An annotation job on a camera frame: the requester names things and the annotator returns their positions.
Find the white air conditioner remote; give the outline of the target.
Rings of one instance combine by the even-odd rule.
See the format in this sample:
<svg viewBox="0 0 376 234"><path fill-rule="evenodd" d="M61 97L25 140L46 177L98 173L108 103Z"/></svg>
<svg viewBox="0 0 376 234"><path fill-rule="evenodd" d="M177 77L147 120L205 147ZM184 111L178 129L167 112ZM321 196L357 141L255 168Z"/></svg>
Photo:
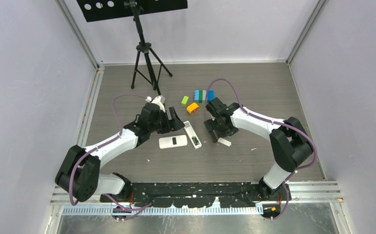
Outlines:
<svg viewBox="0 0 376 234"><path fill-rule="evenodd" d="M188 138L190 139L194 149L199 149L202 147L202 143L201 141L199 140L196 132L194 131L191 123L189 121L184 121L184 130L188 136Z"/></svg>

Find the white remote with red keypad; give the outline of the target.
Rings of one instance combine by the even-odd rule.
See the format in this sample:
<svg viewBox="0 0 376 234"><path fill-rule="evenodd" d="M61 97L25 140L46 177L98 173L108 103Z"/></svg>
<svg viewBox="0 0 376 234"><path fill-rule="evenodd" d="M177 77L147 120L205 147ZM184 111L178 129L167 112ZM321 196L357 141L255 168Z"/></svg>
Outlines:
<svg viewBox="0 0 376 234"><path fill-rule="evenodd" d="M187 146L188 140L186 135L162 137L158 139L160 149L170 149Z"/></svg>

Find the long white battery cover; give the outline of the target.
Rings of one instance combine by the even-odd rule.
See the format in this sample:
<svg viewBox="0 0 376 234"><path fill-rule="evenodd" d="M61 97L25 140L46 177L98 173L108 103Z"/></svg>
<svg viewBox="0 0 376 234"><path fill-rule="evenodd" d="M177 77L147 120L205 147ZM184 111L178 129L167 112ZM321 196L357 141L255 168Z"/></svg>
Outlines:
<svg viewBox="0 0 376 234"><path fill-rule="evenodd" d="M224 138L219 138L218 140L217 140L217 142L218 143L221 143L221 144L223 144L223 145L225 145L225 146L227 146L227 147L230 147L231 145L232 145L232 143L231 143L231 141L228 141L228 140L226 140L226 139L224 139Z"/></svg>

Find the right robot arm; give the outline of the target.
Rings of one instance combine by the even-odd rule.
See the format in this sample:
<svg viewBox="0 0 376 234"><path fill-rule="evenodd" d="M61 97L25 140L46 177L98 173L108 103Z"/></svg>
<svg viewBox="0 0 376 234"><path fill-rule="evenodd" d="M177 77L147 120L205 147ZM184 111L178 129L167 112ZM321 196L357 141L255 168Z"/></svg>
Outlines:
<svg viewBox="0 0 376 234"><path fill-rule="evenodd" d="M217 97L206 105L211 119L204 125L213 142L230 137L240 129L267 139L273 151L274 164L259 182L262 198L272 200L279 194L279 187L314 152L300 121L267 117L234 102L222 103Z"/></svg>

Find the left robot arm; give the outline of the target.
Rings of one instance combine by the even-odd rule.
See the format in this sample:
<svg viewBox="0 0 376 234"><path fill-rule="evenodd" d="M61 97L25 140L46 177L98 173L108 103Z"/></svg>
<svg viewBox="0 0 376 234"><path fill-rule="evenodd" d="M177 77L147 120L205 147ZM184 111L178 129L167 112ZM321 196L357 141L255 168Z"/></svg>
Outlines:
<svg viewBox="0 0 376 234"><path fill-rule="evenodd" d="M111 194L120 202L127 201L131 189L125 185L125 178L101 174L100 169L120 154L146 142L152 133L165 134L184 126L174 107L165 110L158 104L148 103L119 133L92 146L69 148L56 174L55 184L68 193L73 205L102 194Z"/></svg>

